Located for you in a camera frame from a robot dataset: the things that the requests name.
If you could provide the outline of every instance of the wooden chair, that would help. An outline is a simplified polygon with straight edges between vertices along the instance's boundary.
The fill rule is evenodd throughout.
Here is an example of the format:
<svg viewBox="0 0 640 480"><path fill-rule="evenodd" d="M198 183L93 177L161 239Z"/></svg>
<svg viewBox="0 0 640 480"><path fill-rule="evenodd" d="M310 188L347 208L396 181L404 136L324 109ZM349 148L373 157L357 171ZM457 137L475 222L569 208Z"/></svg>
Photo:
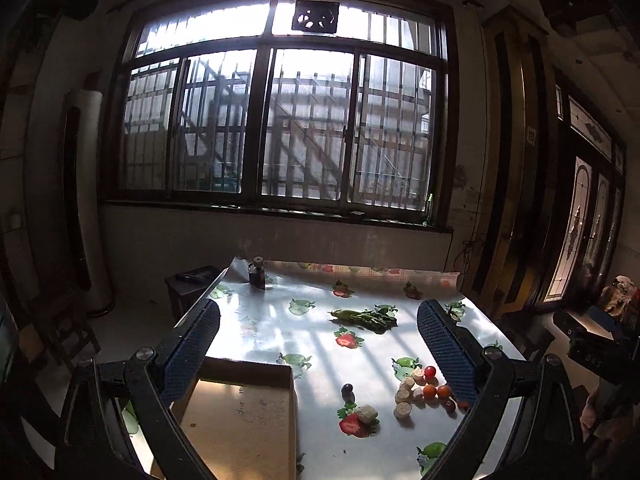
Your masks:
<svg viewBox="0 0 640 480"><path fill-rule="evenodd" d="M74 371L71 360L89 342L94 346L96 353L100 351L98 339L87 323L82 295L78 288L68 288L56 294L41 294L29 301L28 309L36 329L56 363L61 365L64 362L71 373ZM63 342L73 334L78 336L78 342L67 351Z"/></svg>

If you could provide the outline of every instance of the bolt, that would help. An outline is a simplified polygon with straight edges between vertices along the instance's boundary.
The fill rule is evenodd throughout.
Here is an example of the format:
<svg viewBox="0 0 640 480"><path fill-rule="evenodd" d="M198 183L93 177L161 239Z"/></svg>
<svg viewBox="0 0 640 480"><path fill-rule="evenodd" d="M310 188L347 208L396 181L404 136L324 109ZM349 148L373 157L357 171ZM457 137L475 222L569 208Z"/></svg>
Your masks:
<svg viewBox="0 0 640 480"><path fill-rule="evenodd" d="M491 359L491 361L495 361L502 357L502 350L497 346L488 346L484 349L484 355Z"/></svg>
<svg viewBox="0 0 640 480"><path fill-rule="evenodd" d="M145 347L145 348L141 348L136 352L136 358L140 359L141 361L148 361L153 354L154 354L153 348Z"/></svg>
<svg viewBox="0 0 640 480"><path fill-rule="evenodd" d="M546 362L552 366L559 366L562 364L562 361L556 354L548 354L546 355L545 359L546 359Z"/></svg>

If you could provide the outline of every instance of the decorative glass panel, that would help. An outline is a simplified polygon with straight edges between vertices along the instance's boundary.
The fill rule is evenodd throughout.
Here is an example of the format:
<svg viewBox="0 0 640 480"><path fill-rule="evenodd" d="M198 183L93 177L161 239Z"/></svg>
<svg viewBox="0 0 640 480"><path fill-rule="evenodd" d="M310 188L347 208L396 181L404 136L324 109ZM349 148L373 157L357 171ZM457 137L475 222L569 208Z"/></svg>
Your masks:
<svg viewBox="0 0 640 480"><path fill-rule="evenodd" d="M558 266L554 273L545 301L561 300L564 296L567 283L574 270L575 259L582 240L584 231L584 217L589 203L589 184L591 179L591 167L580 160L575 159L574 196L571 200L571 214L566 227L562 252L558 260Z"/></svg>
<svg viewBox="0 0 640 480"><path fill-rule="evenodd" d="M367 56L360 65L350 201L424 210L434 73L378 56Z"/></svg>
<svg viewBox="0 0 640 480"><path fill-rule="evenodd" d="M611 253L613 252L613 237L615 236L616 230L618 228L620 206L622 206L622 192L619 189L617 189L616 197L613 203L613 218L611 219L611 225L607 233L607 247L604 250L604 256L602 258L602 263L600 264L600 272L598 273L598 281L596 282L598 290L602 288L603 281L606 278L604 273L609 267Z"/></svg>
<svg viewBox="0 0 640 480"><path fill-rule="evenodd" d="M178 59L131 71L120 145L120 187L164 189L164 155Z"/></svg>
<svg viewBox="0 0 640 480"><path fill-rule="evenodd" d="M262 193L338 200L353 54L278 50Z"/></svg>
<svg viewBox="0 0 640 480"><path fill-rule="evenodd" d="M192 57L175 137L175 189L240 192L255 50Z"/></svg>
<svg viewBox="0 0 640 480"><path fill-rule="evenodd" d="M622 152L619 146L615 147L616 149L616 169L620 172L620 174L625 173L625 154Z"/></svg>
<svg viewBox="0 0 640 480"><path fill-rule="evenodd" d="M569 105L571 107L571 126L611 160L611 137L572 97L569 97Z"/></svg>
<svg viewBox="0 0 640 480"><path fill-rule="evenodd" d="M596 207L593 213L593 222L591 223L591 233L589 234L589 243L587 251L584 253L584 263L591 266L595 263L598 256L598 248L602 240L604 232L604 222L607 215L607 202L609 200L609 181L602 175L598 178L598 193L596 195Z"/></svg>
<svg viewBox="0 0 640 480"><path fill-rule="evenodd" d="M558 106L558 117L563 119L562 116L562 91L559 86L556 86L556 105Z"/></svg>
<svg viewBox="0 0 640 480"><path fill-rule="evenodd" d="M274 35L312 34L291 30L295 7L293 1L279 1L271 29ZM373 41L435 55L434 21L423 16L401 17L399 14L402 12L385 7L367 6L363 9L356 3L340 4L337 32L322 35Z"/></svg>
<svg viewBox="0 0 640 480"><path fill-rule="evenodd" d="M260 36L269 3L224 9L200 9L147 23L140 35L136 57L201 41Z"/></svg>

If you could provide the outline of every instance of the open box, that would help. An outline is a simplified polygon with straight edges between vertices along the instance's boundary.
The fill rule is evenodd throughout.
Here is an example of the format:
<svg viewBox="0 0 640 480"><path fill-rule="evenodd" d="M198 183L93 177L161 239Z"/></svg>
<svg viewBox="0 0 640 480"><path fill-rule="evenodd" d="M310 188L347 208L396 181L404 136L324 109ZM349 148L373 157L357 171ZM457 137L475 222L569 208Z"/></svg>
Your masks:
<svg viewBox="0 0 640 480"><path fill-rule="evenodd" d="M289 366L205 357L171 411L218 480L295 480L296 397ZM164 478L155 460L151 474Z"/></svg>

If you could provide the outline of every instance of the blue textured gripper pad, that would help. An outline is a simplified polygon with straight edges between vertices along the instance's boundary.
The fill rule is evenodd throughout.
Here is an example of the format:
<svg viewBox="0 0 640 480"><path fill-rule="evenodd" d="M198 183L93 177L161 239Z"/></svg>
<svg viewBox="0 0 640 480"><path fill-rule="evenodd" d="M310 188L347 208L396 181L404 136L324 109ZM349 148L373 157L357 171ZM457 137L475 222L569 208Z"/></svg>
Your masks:
<svg viewBox="0 0 640 480"><path fill-rule="evenodd" d="M164 367L163 388L160 401L166 408L169 404L184 397L189 384L196 376L211 341L220 328L220 311L213 300L200 313L198 319L184 336L174 354Z"/></svg>
<svg viewBox="0 0 640 480"><path fill-rule="evenodd" d="M434 311L429 300L423 301L418 307L416 321L418 332L436 359L440 371L447 378L447 384L456 400L475 403L478 389L473 363Z"/></svg>

